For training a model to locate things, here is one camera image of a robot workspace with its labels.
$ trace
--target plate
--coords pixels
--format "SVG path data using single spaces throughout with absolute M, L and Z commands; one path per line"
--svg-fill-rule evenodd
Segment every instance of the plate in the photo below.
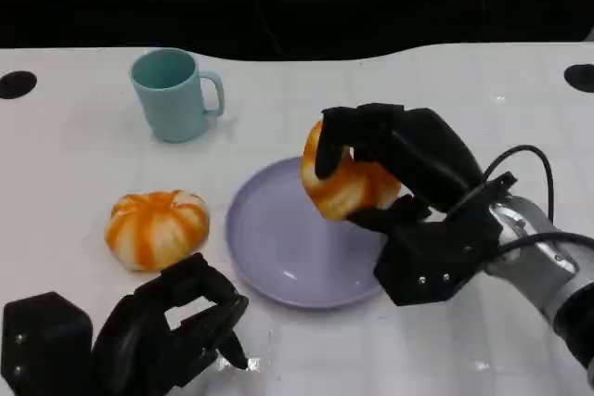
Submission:
M 300 169 L 300 158 L 272 164 L 233 199 L 226 239 L 239 274 L 269 298 L 300 308 L 336 308 L 376 294 L 373 268 L 384 236 L 322 218 Z

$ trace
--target light blue mug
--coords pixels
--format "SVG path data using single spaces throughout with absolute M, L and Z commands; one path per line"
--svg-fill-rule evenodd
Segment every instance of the light blue mug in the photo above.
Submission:
M 214 82 L 219 108 L 204 107 L 200 78 Z M 148 125 L 155 136 L 169 143 L 181 143 L 208 130 L 207 116 L 221 116 L 225 92 L 221 78 L 199 71 L 189 53 L 176 48 L 154 50 L 139 57 L 130 69 Z

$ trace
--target wire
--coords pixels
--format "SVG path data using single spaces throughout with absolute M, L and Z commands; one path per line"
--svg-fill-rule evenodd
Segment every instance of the wire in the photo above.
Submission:
M 544 243 L 547 241 L 566 241 L 569 243 L 584 245 L 585 247 L 594 250 L 594 238 L 589 236 L 582 236 L 581 234 L 575 234 L 573 232 L 541 232 L 540 234 L 523 236 L 522 238 L 513 240 L 510 243 L 506 243 L 499 248 L 495 255 L 484 259 L 484 262 L 479 269 L 482 270 L 486 263 L 490 263 L 502 255 L 507 254 L 508 252 L 512 252 L 516 249 L 527 248 L 534 246 L 536 243 Z
M 260 22 L 260 25 L 262 26 L 265 34 L 270 39 L 270 43 L 272 44 L 272 46 L 275 50 L 275 53 L 277 53 L 278 57 L 286 59 L 285 51 L 284 51 L 282 45 L 280 44 L 280 41 L 275 36 L 275 34 L 272 32 L 272 28 L 270 27 L 268 20 L 266 20 L 264 11 L 262 9 L 262 2 L 260 2 L 260 0 L 252 0 L 252 1 L 253 1 L 253 7 L 256 12 L 256 17 L 258 18 L 258 21 Z
M 545 152 L 540 150 L 538 147 L 524 144 L 506 150 L 497 158 L 495 158 L 495 160 L 489 165 L 489 167 L 486 168 L 486 171 L 484 171 L 484 180 L 488 180 L 489 176 L 491 176 L 491 174 L 499 166 L 499 164 L 501 164 L 510 156 L 519 152 L 532 152 L 535 155 L 537 155 L 542 161 L 542 164 L 545 168 L 545 175 L 547 176 L 547 202 L 549 208 L 549 220 L 551 223 L 553 223 L 553 219 L 555 218 L 555 186 L 553 184 L 553 170 L 550 167 L 550 162 L 547 158 L 547 155 L 545 155 Z

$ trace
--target tabletop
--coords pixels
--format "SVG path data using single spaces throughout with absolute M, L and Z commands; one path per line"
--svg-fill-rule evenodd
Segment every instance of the tabletop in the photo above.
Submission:
M 495 278 L 478 275 L 442 304 L 396 308 L 380 296 L 300 312 L 237 278 L 224 225 L 252 174 L 301 154 L 320 110 L 389 102 L 435 109 L 483 166 L 512 145 L 540 146 L 555 173 L 558 226 L 594 236 L 594 95 L 563 79 L 567 67 L 594 59 L 594 44 L 436 45 L 338 62 L 197 56 L 223 78 L 227 111 L 205 136 L 180 145 L 151 136 L 129 83 L 130 65 L 146 51 L 0 50 L 0 74 L 38 78 L 28 95 L 0 100 L 1 304 L 55 290 L 89 313 L 97 333 L 117 300 L 150 278 L 125 271 L 105 246 L 110 206 L 126 193 L 181 188 L 211 209 L 205 257 L 252 301 L 237 331 L 257 366 L 217 374 L 209 394 L 590 394 L 562 342 Z M 537 159 L 518 156 L 504 167 L 520 179 L 515 191 L 544 205 Z M 8 394 L 2 381 L 0 395 Z

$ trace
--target toy pumpkin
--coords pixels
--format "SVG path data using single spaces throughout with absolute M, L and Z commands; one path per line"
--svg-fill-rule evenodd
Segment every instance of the toy pumpkin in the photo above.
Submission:
M 105 241 L 125 267 L 160 271 L 208 236 L 209 214 L 197 195 L 175 190 L 126 195 L 111 210 Z
M 346 219 L 365 208 L 386 209 L 398 198 L 401 183 L 377 162 L 355 161 L 349 147 L 336 171 L 326 180 L 316 176 L 316 152 L 322 121 L 312 129 L 303 151 L 301 178 L 307 195 L 328 220 Z

